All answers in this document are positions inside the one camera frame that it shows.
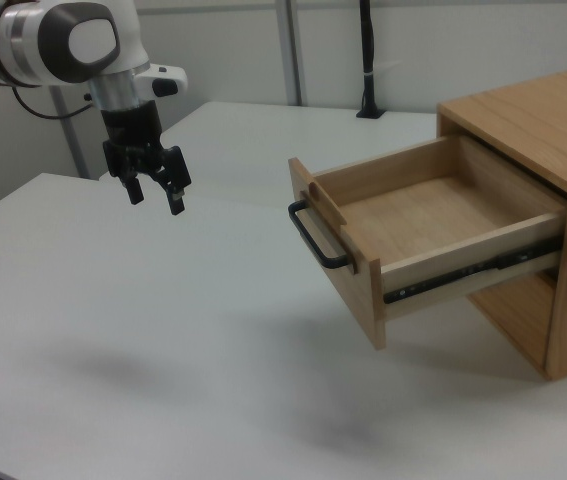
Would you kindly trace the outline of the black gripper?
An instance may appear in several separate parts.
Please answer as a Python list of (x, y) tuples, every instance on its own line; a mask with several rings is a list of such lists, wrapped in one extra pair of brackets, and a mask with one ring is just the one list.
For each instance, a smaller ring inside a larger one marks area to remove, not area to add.
[(144, 200), (138, 174), (158, 183), (166, 193), (170, 212), (177, 216), (185, 210), (183, 196), (191, 184), (184, 156), (178, 146), (166, 149), (155, 101), (120, 111), (101, 112), (108, 139), (103, 151), (109, 175), (118, 178), (132, 204)]

